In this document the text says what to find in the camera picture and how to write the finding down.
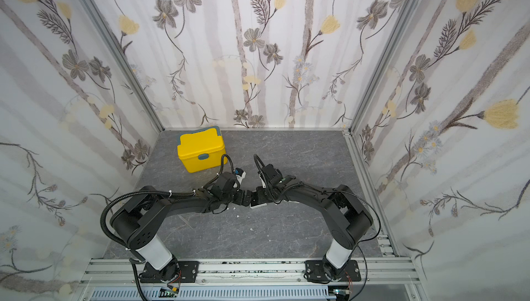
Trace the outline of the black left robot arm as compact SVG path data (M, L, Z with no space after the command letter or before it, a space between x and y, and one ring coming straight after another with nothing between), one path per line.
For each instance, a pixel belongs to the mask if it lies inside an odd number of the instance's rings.
M188 193L143 187L108 204L102 213L102 229L135 259L145 262L146 272L162 282L175 280L181 272L178 260L157 235L165 219L189 213L220 214L221 208L227 209L230 203L249 206L250 197L241 189L245 176L239 168L223 172L202 188Z

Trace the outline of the white ring box base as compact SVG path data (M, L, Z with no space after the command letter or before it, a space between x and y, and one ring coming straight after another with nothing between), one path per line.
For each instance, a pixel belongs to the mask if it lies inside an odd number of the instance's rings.
M263 207L263 206L266 206L267 203L251 203L250 207L252 209L256 209L256 208L260 208L260 207Z

